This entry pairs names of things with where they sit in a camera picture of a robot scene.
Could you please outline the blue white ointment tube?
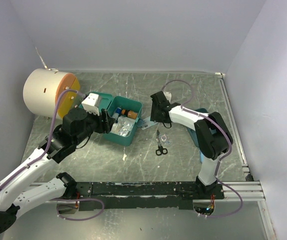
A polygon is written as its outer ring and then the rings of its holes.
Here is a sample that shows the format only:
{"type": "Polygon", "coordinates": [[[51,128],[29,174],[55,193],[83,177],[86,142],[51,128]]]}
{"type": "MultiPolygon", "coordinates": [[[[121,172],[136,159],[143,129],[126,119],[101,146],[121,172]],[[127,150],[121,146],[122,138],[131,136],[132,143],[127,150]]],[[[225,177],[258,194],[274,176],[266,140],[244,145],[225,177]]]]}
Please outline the blue white ointment tube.
{"type": "Polygon", "coordinates": [[[112,117],[117,120],[121,114],[122,114],[122,109],[120,107],[117,107],[112,117]]]}

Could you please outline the blue white card packet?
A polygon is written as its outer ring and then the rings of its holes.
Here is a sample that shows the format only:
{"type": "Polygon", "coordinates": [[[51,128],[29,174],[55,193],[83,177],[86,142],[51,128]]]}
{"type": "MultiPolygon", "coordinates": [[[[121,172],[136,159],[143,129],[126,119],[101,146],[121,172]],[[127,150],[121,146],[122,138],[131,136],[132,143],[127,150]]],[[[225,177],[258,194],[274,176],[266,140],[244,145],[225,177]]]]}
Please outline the blue white card packet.
{"type": "Polygon", "coordinates": [[[154,126],[154,125],[157,124],[156,121],[152,121],[152,120],[151,120],[151,117],[150,117],[150,116],[148,116],[148,117],[146,117],[146,118],[144,118],[144,119],[141,119],[139,123],[140,123],[139,127],[140,127],[142,130],[146,130],[146,129],[148,129],[148,128],[150,128],[150,127],[152,127],[152,126],[154,126]]]}

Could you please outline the silver foil packets bag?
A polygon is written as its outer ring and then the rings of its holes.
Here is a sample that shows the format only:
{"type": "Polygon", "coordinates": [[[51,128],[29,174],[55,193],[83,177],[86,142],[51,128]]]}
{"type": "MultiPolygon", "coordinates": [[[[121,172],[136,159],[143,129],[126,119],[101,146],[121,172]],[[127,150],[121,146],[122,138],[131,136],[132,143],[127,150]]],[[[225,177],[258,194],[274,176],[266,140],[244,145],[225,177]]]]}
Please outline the silver foil packets bag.
{"type": "Polygon", "coordinates": [[[119,116],[117,122],[113,124],[110,133],[121,136],[128,137],[135,125],[136,121],[134,119],[119,116]]]}

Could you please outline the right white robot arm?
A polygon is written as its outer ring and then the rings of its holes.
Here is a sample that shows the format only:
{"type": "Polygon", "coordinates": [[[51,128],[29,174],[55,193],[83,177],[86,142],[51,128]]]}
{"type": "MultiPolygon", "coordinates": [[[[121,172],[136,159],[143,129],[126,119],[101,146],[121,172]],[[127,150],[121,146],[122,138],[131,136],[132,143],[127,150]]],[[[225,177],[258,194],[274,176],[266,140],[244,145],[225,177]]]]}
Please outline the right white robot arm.
{"type": "Polygon", "coordinates": [[[196,195],[208,198],[217,187],[217,175],[223,158],[232,152],[233,138],[218,112],[202,113],[170,103],[163,91],[150,96],[152,100],[150,120],[162,124],[172,123],[194,129],[198,148],[204,156],[201,170],[196,177],[196,195]]]}

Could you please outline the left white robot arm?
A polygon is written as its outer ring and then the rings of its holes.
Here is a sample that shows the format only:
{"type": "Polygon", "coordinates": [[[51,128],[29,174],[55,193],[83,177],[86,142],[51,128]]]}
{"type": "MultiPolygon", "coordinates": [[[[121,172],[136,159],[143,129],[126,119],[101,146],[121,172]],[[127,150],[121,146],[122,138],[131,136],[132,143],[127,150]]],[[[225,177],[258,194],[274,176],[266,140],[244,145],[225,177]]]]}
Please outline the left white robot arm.
{"type": "Polygon", "coordinates": [[[29,210],[52,199],[71,200],[77,196],[77,183],[66,172],[59,173],[49,182],[26,191],[42,173],[74,153],[77,146],[92,133],[107,134],[115,119],[107,110],[99,114],[83,108],[73,108],[62,123],[50,127],[50,134],[33,153],[7,177],[0,181],[0,234],[29,210]]]}

